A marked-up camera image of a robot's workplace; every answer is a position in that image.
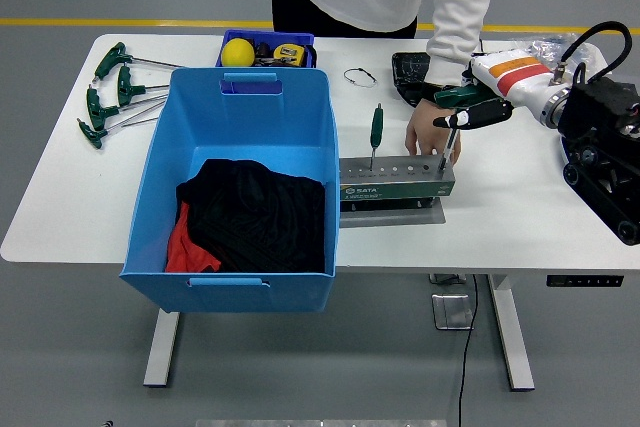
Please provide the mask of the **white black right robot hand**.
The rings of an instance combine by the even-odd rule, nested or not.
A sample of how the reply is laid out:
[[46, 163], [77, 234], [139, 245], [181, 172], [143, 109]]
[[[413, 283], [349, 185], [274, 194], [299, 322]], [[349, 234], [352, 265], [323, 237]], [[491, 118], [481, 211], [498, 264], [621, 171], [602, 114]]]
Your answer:
[[474, 130], [506, 121], [514, 109], [525, 107], [550, 127], [553, 110], [568, 92], [553, 78], [550, 68], [522, 49], [474, 56], [461, 86], [434, 95], [438, 106], [455, 113], [437, 118], [433, 125]]

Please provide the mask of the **person's left hand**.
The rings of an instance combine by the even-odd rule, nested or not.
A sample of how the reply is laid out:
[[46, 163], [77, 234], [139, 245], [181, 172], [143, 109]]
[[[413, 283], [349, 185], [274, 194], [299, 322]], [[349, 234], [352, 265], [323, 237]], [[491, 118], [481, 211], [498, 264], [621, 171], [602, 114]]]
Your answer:
[[443, 109], [431, 101], [421, 100], [406, 127], [405, 148], [408, 153], [410, 155], [443, 155], [449, 131], [434, 126], [433, 121], [454, 113], [454, 110]]

